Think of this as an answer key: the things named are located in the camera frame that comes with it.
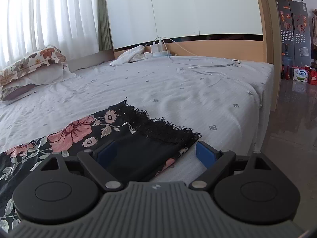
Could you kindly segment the black floral pants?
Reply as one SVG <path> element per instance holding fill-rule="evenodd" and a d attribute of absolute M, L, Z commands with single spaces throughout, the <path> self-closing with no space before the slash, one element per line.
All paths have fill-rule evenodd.
<path fill-rule="evenodd" d="M 199 138 L 120 102 L 9 148 L 1 153 L 1 230 L 23 219 L 48 225 L 78 219 L 109 191 L 107 182 L 149 181 Z"/>

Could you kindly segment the grey patterned bed sheet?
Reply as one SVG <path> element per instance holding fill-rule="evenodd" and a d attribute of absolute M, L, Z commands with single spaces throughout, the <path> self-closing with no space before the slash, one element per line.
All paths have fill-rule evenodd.
<path fill-rule="evenodd" d="M 121 101 L 192 128 L 216 149 L 259 151 L 268 126 L 274 67 L 209 57 L 103 63 L 1 105 L 1 153 L 58 132 Z"/>

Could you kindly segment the white purple pillow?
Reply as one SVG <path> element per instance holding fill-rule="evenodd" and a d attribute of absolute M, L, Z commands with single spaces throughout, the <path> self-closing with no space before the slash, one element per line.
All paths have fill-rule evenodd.
<path fill-rule="evenodd" d="M 76 77 L 67 64 L 56 63 L 42 66 L 32 73 L 1 87 L 1 102 L 11 102 L 27 96 L 31 90 L 41 85 L 62 82 Z"/>

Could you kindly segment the white cloth by headboard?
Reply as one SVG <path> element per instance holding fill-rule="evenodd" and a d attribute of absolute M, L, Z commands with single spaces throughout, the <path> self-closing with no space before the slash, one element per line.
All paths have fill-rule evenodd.
<path fill-rule="evenodd" d="M 153 56 L 152 53 L 145 52 L 145 46 L 138 45 L 122 53 L 116 60 L 110 63 L 110 66 L 117 66 L 131 62 L 137 62 L 144 59 L 149 59 Z"/>

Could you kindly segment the floral pillow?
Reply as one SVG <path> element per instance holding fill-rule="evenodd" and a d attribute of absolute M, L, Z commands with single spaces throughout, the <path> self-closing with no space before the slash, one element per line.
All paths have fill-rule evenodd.
<path fill-rule="evenodd" d="M 58 48 L 49 45 L 1 70 L 1 86 L 5 86 L 14 80 L 21 79 L 43 66 L 64 63 L 66 60 L 66 57 Z"/>

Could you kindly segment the white green carton box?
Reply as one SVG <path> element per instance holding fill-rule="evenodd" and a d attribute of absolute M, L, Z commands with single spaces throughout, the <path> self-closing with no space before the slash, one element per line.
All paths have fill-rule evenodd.
<path fill-rule="evenodd" d="M 308 82 L 309 71 L 301 67 L 292 68 L 292 77 L 294 81 Z"/>

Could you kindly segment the blue water bottle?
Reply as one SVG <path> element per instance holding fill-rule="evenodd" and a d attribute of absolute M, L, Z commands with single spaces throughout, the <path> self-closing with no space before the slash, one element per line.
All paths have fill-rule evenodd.
<path fill-rule="evenodd" d="M 293 58 L 288 53 L 288 44 L 284 44 L 284 53 L 282 54 L 282 61 L 284 66 L 293 66 Z"/>

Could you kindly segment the wooden bed headboard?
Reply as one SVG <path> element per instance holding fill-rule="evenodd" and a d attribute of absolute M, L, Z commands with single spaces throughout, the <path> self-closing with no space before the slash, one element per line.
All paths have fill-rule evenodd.
<path fill-rule="evenodd" d="M 276 0 L 258 0 L 263 40 L 211 39 L 170 42 L 167 49 L 179 56 L 190 53 L 203 57 L 266 62 L 274 66 L 271 110 L 275 111 L 281 83 L 282 49 Z"/>

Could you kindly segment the white charger power strip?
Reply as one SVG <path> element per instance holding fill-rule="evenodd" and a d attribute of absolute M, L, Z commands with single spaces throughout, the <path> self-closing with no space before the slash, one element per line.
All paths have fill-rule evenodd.
<path fill-rule="evenodd" d="M 163 42 L 161 40 L 158 44 L 153 42 L 153 44 L 150 45 L 150 51 L 153 57 L 169 57 L 171 55 L 169 50 L 164 49 Z"/>

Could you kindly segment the green drape curtain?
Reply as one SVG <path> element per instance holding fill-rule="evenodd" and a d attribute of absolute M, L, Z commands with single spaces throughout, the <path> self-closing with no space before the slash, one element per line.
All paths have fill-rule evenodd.
<path fill-rule="evenodd" d="M 97 0 L 97 19 L 99 50 L 110 50 L 112 49 L 112 40 L 106 0 Z"/>

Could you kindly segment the white wardrobe panel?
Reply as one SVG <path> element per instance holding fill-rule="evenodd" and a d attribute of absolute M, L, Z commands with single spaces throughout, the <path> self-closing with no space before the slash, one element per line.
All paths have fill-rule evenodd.
<path fill-rule="evenodd" d="M 106 0 L 115 49 L 199 35 L 262 35 L 258 0 Z"/>

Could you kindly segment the white sheer curtain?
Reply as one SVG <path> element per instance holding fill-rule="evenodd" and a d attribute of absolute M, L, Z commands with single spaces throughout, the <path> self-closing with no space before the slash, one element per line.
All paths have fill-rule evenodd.
<path fill-rule="evenodd" d="M 49 45 L 68 60 L 97 53 L 97 0 L 1 0 L 1 68 Z"/>

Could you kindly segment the grey patterned cabinet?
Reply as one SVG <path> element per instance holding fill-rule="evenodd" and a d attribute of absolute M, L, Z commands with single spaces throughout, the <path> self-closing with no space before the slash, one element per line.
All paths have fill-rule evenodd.
<path fill-rule="evenodd" d="M 282 56 L 293 66 L 310 65 L 311 44 L 308 9 L 304 2 L 277 0 L 281 28 Z"/>

